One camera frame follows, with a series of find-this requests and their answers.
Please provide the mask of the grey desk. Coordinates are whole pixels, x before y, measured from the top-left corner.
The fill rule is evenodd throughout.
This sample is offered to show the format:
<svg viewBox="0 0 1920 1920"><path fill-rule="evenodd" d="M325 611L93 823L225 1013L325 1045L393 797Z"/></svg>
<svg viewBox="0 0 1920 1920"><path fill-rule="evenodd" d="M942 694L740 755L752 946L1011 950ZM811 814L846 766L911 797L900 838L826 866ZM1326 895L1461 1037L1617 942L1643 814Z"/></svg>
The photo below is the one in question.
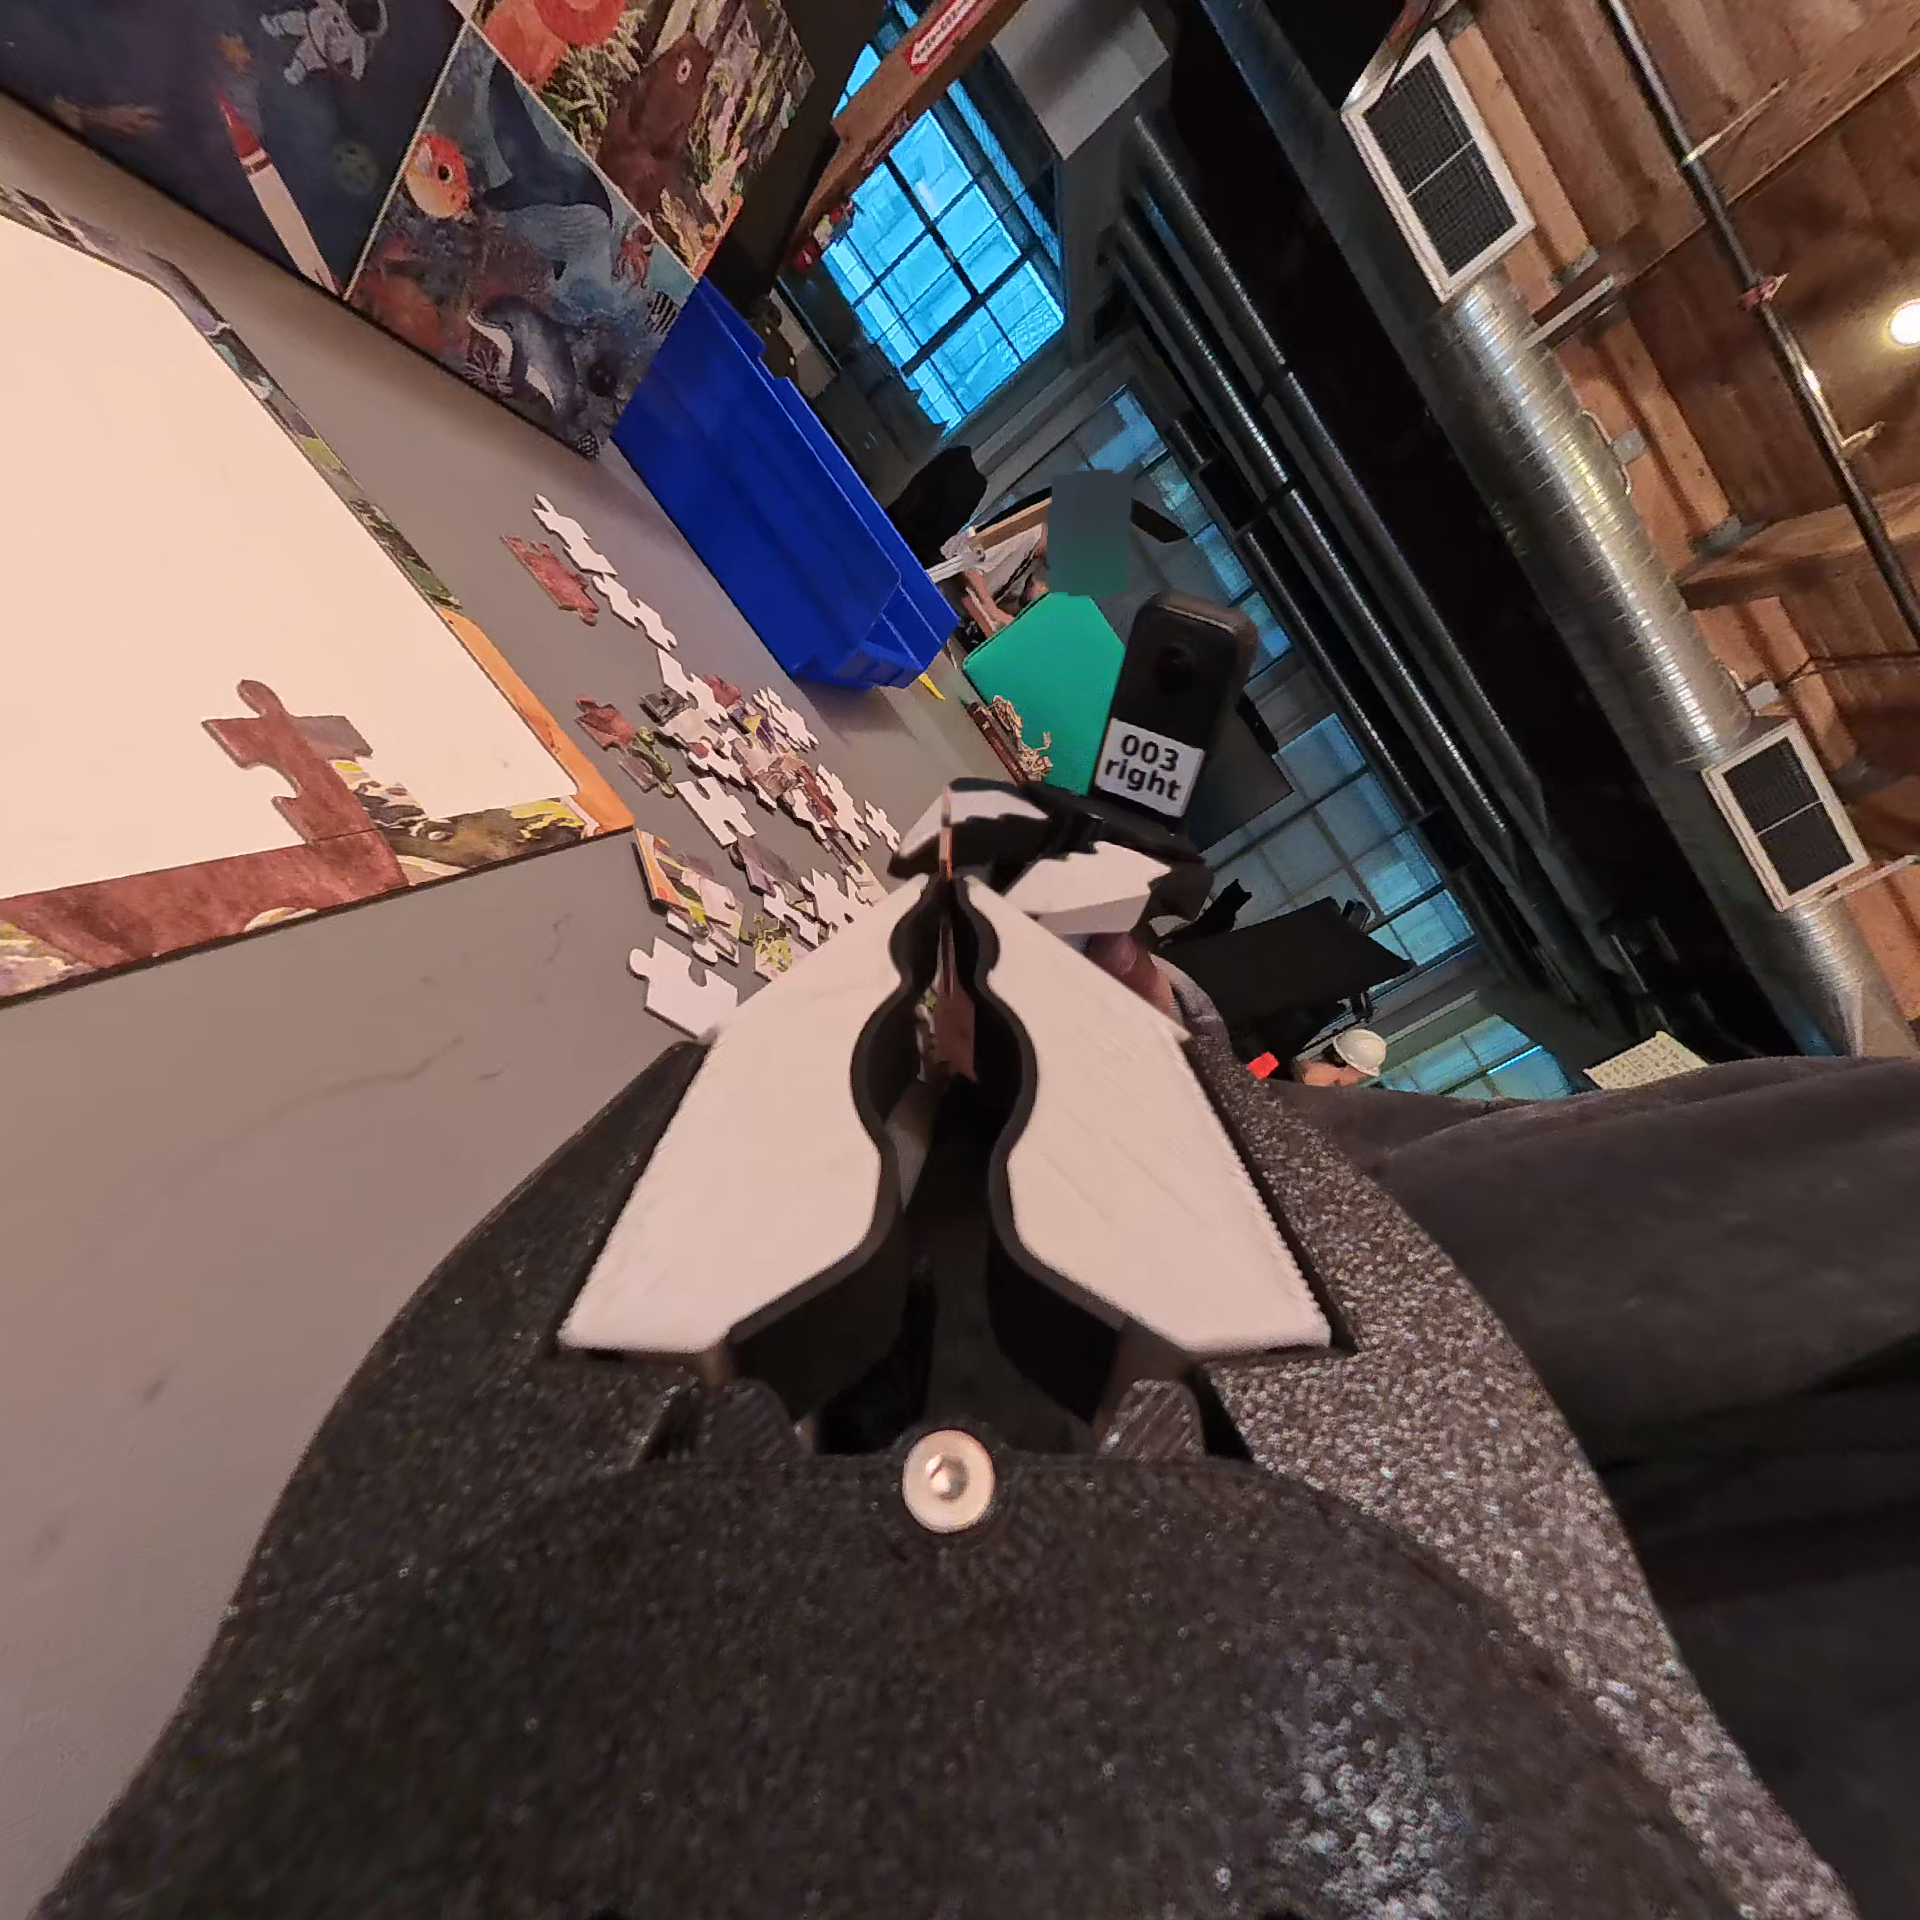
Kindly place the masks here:
<svg viewBox="0 0 1920 1920"><path fill-rule="evenodd" d="M569 734L658 660L505 552L536 490L895 827L992 772L958 698L790 681L615 449L569 454L11 97L7 182L181 262ZM593 838L7 1010L7 1913L142 1772L384 1324L672 1038L626 973L647 920Z"/></svg>

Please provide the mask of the brown puzzle piece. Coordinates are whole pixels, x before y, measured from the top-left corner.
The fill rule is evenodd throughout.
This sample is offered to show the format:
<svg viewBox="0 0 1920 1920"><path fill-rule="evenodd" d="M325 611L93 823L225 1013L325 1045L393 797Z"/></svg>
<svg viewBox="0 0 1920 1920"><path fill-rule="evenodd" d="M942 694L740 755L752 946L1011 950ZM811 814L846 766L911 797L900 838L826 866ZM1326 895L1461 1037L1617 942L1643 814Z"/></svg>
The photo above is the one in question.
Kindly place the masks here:
<svg viewBox="0 0 1920 1920"><path fill-rule="evenodd" d="M247 714L200 720L222 755L243 772L273 772L291 797L273 814L298 831L298 842L325 842L347 831L374 831L366 806L335 759L364 759L374 744L347 714L291 714L269 681L243 677L239 698Z"/></svg>

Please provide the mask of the orange bear jigsaw puzzle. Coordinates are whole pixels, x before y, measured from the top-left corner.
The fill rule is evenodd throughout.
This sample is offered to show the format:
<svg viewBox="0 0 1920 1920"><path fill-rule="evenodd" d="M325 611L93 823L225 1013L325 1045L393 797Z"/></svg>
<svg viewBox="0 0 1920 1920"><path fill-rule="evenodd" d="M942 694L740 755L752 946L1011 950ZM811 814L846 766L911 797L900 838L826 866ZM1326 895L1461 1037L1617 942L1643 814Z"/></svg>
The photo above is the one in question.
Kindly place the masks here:
<svg viewBox="0 0 1920 1920"><path fill-rule="evenodd" d="M480 0L466 10L602 176L707 275L811 61L775 0Z"/></svg>

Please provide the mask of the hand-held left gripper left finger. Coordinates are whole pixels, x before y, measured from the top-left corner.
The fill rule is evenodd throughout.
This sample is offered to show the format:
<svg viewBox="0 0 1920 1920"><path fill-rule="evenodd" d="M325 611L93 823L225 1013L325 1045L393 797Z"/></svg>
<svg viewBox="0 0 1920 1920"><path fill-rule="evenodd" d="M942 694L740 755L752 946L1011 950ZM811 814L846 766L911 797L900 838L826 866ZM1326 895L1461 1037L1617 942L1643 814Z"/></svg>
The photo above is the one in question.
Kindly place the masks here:
<svg viewBox="0 0 1920 1920"><path fill-rule="evenodd" d="M816 1412L907 1324L942 884L907 881L705 1045L559 1347L753 1376Z"/></svg>

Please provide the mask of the blue fish jigsaw puzzle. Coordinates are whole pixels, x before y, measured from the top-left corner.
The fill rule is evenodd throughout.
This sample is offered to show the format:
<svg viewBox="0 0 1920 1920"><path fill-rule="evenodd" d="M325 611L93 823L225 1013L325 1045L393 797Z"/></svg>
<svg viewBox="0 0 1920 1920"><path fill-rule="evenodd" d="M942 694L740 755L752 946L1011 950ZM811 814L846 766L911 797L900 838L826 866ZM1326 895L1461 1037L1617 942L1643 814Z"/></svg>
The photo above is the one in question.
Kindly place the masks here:
<svg viewBox="0 0 1920 1920"><path fill-rule="evenodd" d="M696 277L462 19L347 307L593 458Z"/></svg>

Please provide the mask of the blue paned window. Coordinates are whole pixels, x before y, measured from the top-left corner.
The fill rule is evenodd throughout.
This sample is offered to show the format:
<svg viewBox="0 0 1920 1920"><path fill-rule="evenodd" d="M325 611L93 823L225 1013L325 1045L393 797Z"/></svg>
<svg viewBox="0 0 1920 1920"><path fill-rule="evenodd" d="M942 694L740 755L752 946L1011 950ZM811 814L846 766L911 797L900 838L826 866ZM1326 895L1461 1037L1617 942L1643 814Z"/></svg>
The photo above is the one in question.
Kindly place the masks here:
<svg viewBox="0 0 1920 1920"><path fill-rule="evenodd" d="M835 378L914 454L1055 349L1055 152L999 53L900 128L779 296Z"/></svg>

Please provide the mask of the person's right forearm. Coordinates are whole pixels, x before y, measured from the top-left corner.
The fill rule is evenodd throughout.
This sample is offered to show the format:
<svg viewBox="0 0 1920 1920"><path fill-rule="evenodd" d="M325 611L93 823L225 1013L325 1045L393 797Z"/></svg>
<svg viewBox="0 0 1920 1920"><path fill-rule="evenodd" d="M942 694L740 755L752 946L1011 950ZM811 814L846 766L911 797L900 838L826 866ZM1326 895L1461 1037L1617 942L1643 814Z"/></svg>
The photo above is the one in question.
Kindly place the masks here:
<svg viewBox="0 0 1920 1920"><path fill-rule="evenodd" d="M1914 1057L1733 1060L1560 1102L1248 1094L1404 1206L1620 1493L1914 1499Z"/></svg>

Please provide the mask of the white air vent grille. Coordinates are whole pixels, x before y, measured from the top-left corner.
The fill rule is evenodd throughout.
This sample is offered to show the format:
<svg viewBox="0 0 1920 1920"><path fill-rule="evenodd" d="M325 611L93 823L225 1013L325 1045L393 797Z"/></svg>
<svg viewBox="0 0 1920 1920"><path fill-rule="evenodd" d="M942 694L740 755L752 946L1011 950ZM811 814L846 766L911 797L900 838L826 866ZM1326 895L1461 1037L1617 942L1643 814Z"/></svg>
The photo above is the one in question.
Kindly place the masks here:
<svg viewBox="0 0 1920 1920"><path fill-rule="evenodd" d="M1536 231L1442 30L1412 35L1395 56L1383 53L1339 124L1441 307Z"/></svg>
<svg viewBox="0 0 1920 1920"><path fill-rule="evenodd" d="M1832 901L1873 871L1873 852L1795 720L1711 759L1700 787L1773 909Z"/></svg>

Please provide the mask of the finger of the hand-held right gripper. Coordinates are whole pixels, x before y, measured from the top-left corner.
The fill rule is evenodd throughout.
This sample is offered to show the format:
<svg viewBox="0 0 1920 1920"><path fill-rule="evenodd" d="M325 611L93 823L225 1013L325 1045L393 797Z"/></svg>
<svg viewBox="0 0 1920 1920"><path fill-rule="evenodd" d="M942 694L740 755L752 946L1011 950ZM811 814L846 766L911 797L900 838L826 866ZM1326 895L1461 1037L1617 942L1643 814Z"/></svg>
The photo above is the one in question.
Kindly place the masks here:
<svg viewBox="0 0 1920 1920"><path fill-rule="evenodd" d="M1033 866L1091 847L1091 817L1050 794L1014 779L949 779L926 814L900 827L895 881L981 874L1014 884Z"/></svg>
<svg viewBox="0 0 1920 1920"><path fill-rule="evenodd" d="M1077 852L1033 861L1002 890L1002 901L1062 942L1086 942L1135 933L1153 909L1153 901L1160 909L1187 909L1191 861L1153 861L1126 842L1091 842Z"/></svg>

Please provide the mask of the green plastic bin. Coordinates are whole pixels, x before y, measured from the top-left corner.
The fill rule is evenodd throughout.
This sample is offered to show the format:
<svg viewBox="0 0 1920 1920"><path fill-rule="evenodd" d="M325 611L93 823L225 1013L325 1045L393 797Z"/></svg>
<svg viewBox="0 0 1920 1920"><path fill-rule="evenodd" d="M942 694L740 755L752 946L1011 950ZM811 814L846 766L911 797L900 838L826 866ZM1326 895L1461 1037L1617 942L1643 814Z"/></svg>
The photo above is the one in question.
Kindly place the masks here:
<svg viewBox="0 0 1920 1920"><path fill-rule="evenodd" d="M1047 588L964 659L981 705L1021 714L1021 744L1047 755L1047 779L1086 797L1119 694L1122 644L1091 594Z"/></svg>

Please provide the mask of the cardboard box red label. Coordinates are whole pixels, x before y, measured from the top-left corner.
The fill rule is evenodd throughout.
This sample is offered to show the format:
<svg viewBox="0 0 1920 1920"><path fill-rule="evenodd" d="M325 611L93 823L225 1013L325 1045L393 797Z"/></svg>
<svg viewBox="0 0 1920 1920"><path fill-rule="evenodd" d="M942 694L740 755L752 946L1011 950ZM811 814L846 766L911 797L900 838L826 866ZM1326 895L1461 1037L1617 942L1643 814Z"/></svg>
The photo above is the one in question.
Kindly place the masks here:
<svg viewBox="0 0 1920 1920"><path fill-rule="evenodd" d="M882 66L835 116L835 156L804 207L787 262L811 271L835 217L888 147L964 76L964 66L1021 15L1021 0L939 0L882 56Z"/></svg>

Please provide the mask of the dark space rocket puzzle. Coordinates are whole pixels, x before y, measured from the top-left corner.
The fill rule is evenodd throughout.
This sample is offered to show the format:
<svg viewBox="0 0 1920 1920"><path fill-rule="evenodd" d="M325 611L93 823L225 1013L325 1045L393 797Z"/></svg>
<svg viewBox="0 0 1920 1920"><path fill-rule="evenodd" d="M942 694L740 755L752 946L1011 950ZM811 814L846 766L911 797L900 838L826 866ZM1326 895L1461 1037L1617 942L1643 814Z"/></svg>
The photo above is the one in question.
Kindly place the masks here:
<svg viewBox="0 0 1920 1920"><path fill-rule="evenodd" d="M448 0L7 0L0 84L347 296L462 30Z"/></svg>

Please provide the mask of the blue plastic bin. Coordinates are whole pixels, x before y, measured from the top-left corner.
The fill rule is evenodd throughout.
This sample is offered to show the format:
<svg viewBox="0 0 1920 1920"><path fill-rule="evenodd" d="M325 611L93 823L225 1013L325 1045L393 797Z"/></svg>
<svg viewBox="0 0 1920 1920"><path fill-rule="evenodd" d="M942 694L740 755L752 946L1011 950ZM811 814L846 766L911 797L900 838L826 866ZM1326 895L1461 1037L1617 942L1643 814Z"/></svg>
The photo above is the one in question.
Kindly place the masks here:
<svg viewBox="0 0 1920 1920"><path fill-rule="evenodd" d="M911 686L958 617L763 337L695 286L608 444L808 681Z"/></svg>

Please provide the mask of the jigsaw puzzle frame board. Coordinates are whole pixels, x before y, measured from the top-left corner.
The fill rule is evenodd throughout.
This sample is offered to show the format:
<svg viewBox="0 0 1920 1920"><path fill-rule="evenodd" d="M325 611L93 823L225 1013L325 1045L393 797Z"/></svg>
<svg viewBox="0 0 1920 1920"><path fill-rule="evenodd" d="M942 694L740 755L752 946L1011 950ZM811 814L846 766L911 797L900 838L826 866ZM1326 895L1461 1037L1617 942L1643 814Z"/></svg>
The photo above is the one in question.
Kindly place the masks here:
<svg viewBox="0 0 1920 1920"><path fill-rule="evenodd" d="M7 186L0 994L33 998L629 827L278 378L166 257ZM200 720L347 714L374 831Z"/></svg>

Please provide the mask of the pile of loose puzzle pieces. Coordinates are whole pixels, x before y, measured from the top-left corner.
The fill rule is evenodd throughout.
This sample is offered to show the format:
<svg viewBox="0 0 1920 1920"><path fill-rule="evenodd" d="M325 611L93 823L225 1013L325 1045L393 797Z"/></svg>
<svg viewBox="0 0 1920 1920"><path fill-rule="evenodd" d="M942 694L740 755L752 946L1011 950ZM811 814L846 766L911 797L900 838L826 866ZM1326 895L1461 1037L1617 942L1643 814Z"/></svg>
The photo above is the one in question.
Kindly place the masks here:
<svg viewBox="0 0 1920 1920"><path fill-rule="evenodd" d="M826 772L787 694L684 659L667 617L574 512L536 490L534 527L500 543L554 611L637 644L629 686L574 694L574 722L615 777L677 806L672 827L637 827L658 933L629 950L629 980L658 1027L707 1037L733 1013L740 984L775 984L882 909L868 852L900 847L895 823Z"/></svg>

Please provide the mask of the person's dark clothing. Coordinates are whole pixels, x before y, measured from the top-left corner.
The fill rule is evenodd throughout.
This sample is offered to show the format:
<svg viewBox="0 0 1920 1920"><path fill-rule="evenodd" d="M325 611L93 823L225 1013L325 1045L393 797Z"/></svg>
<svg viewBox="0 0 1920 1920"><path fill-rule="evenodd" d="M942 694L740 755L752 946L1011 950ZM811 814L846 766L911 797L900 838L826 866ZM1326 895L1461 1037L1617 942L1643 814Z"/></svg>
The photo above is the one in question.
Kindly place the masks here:
<svg viewBox="0 0 1920 1920"><path fill-rule="evenodd" d="M1920 1913L1920 1440L1862 1386L1589 1430L1643 1585L1858 1913Z"/></svg>

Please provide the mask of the black ceiling pipes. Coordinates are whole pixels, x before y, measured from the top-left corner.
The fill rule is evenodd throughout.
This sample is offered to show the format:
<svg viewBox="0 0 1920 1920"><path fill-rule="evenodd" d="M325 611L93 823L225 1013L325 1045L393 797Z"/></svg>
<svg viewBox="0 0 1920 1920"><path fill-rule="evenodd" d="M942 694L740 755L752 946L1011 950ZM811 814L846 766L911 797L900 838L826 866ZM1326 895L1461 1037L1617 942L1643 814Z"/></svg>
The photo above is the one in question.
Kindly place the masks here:
<svg viewBox="0 0 1920 1920"><path fill-rule="evenodd" d="M1529 920L1536 803L1509 772L1504 722L1253 308L1148 116L1122 128L1119 176L1122 207L1109 227L1109 257L1163 372L1198 415L1194 442L1224 458L1216 503L1230 543L1256 583L1276 588L1286 629L1310 644L1310 660L1352 714L1387 720L1418 794L1469 847L1475 920L1518 973L1536 942Z"/></svg>

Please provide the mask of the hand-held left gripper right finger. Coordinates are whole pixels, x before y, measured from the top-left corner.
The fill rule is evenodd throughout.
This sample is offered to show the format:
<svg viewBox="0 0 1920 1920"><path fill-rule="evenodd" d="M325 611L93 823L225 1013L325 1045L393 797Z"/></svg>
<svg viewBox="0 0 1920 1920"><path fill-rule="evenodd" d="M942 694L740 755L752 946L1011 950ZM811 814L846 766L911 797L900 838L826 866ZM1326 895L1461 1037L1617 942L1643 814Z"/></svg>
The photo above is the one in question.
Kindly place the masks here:
<svg viewBox="0 0 1920 1920"><path fill-rule="evenodd" d="M990 1121L990 1331L1072 1416L1194 1366L1328 1357L1298 1260L1187 1032L981 881L953 884Z"/></svg>

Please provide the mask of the silver round air duct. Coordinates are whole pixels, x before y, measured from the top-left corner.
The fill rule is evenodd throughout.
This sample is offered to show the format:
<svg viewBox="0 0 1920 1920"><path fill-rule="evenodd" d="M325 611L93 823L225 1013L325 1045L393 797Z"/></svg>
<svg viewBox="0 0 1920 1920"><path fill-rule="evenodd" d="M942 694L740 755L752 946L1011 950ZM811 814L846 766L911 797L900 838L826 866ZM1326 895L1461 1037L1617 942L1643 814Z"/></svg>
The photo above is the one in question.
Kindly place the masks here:
<svg viewBox="0 0 1920 1920"><path fill-rule="evenodd" d="M1850 909L1769 905L1716 814L1707 766L1748 748L1759 722L1696 629L1569 372L1532 341L1532 308L1504 271L1483 271L1435 308L1426 372L1426 401L1475 490L1789 1038L1914 1060L1914 1032Z"/></svg>

